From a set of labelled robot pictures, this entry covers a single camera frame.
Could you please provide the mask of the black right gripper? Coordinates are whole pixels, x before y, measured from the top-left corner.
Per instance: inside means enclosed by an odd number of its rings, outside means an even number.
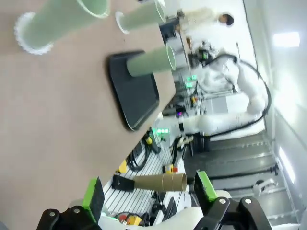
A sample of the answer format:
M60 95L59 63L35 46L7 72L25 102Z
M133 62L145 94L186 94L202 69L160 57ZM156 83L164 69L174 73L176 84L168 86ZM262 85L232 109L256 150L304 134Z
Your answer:
M214 59L211 53L207 49L202 47L198 48L197 58L202 66L210 64Z

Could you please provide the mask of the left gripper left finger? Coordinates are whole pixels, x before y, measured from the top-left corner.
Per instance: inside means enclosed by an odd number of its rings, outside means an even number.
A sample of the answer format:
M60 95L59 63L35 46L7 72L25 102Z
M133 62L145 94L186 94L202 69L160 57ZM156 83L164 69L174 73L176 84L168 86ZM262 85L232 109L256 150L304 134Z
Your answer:
M47 209L43 212L37 230L100 230L105 196L100 178L89 182L81 205L68 208L64 212Z

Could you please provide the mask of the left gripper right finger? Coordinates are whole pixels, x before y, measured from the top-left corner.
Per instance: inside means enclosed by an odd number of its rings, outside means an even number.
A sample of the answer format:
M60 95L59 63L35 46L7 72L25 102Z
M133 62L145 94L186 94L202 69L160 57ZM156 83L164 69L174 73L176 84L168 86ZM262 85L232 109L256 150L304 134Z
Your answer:
M217 196L204 171L196 172L194 191L203 212L196 230L220 230L223 226L231 226L235 230L272 229L257 199L247 196L235 201Z

